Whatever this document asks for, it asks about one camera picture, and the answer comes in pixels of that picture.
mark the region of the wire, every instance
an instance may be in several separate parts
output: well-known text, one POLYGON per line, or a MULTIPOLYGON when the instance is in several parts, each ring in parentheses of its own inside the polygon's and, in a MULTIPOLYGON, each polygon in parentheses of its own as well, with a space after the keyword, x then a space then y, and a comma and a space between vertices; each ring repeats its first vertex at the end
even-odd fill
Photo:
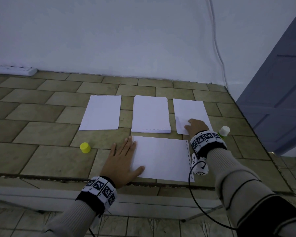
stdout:
POLYGON ((215 49, 216 49, 217 55, 219 57, 219 60, 220 60, 220 62, 222 64, 222 73, 223 73, 223 76, 224 76, 224 82, 225 82, 225 85, 226 85, 226 89, 228 90, 228 84, 227 84, 226 72, 225 72, 225 64, 222 61, 222 57, 220 55, 218 45, 217 45, 217 40, 216 40, 216 20, 215 20, 215 14, 214 14, 214 8, 213 8, 212 0, 209 0, 209 6, 210 6, 210 12, 211 12, 211 15, 212 15, 212 19, 213 19, 213 32, 214 32, 215 49))
POLYGON ((233 228, 233 227, 230 227, 230 226, 228 226, 228 225, 224 225, 224 224, 218 222, 217 220, 213 219, 212 217, 210 217, 210 216, 209 216, 209 215, 208 215, 208 214, 207 214, 207 213, 206 213, 206 212, 205 212, 205 211, 199 206, 199 204, 197 203, 196 199, 194 198, 194 195, 193 195, 192 190, 191 190, 190 177, 191 177, 191 173, 192 173, 194 167, 195 167, 198 163, 201 163, 201 162, 202 162, 202 161, 197 162, 197 163, 191 168, 190 173, 189 173, 189 175, 188 175, 188 188, 189 188, 189 190, 190 190, 190 192, 191 192, 191 195, 192 195, 192 198, 193 198, 195 204, 196 204, 197 207, 198 207, 198 208, 204 213, 204 215, 206 215, 209 219, 211 219, 211 220, 214 221, 215 223, 217 223, 217 224, 219 224, 219 225, 221 225, 222 227, 225 227, 225 228, 227 228, 227 229, 237 230, 237 228, 233 228))
POLYGON ((89 231, 90 231, 91 235, 92 235, 93 237, 95 237, 94 233, 92 232, 92 230, 91 230, 90 228, 89 228, 89 231))

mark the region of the tiled tabletop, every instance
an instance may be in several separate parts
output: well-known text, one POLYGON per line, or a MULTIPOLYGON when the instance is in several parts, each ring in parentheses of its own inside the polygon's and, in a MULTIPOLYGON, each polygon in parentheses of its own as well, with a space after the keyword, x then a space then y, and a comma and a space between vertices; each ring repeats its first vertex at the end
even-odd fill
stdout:
MULTIPOLYGON (((83 181, 98 175, 111 144, 119 146, 129 135, 187 139, 176 132, 173 98, 204 101, 213 129, 230 127, 225 141, 234 157, 272 190, 291 192, 225 87, 54 72, 0 75, 0 175, 83 181), (78 131, 90 95, 122 95, 118 130, 78 131), (170 134, 131 132, 135 95, 168 98, 170 134), (90 153, 80 151, 83 142, 90 144, 90 153)), ((187 186, 187 182, 144 178, 135 184, 187 186)), ((213 189, 213 175, 195 176, 192 185, 213 189)))

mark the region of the yellow cap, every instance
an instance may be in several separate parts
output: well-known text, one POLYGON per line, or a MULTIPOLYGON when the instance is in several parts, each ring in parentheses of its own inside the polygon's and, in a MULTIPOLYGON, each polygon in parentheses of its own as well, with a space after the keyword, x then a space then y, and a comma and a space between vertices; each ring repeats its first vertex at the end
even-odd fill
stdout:
POLYGON ((91 150, 91 147, 89 146, 89 144, 87 142, 83 142, 81 145, 80 145, 80 149, 82 151, 82 153, 89 153, 90 150, 91 150))

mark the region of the door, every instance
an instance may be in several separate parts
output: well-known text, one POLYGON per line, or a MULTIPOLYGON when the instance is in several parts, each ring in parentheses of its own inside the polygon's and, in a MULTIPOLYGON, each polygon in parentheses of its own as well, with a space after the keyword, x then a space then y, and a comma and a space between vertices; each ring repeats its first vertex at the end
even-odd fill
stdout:
POLYGON ((296 146, 296 17, 237 104, 267 151, 296 146))

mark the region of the stack of paper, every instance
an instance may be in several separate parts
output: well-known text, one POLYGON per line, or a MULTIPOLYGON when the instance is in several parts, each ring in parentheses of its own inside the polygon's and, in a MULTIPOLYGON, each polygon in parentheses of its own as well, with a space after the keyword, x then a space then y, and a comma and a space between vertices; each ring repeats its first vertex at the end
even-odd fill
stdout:
POLYGON ((173 99, 176 131, 178 134, 188 135, 185 125, 190 125, 189 119, 202 120, 212 131, 204 103, 196 100, 173 99))
MULTIPOLYGON (((188 182, 192 164, 187 140, 133 136, 137 146, 131 171, 145 166, 143 178, 188 182)), ((194 182, 193 172, 190 182, 194 182)))
POLYGON ((132 132, 171 133, 168 100, 165 97, 135 96, 132 132))
POLYGON ((90 96, 79 130, 118 129, 121 99, 122 96, 90 96))

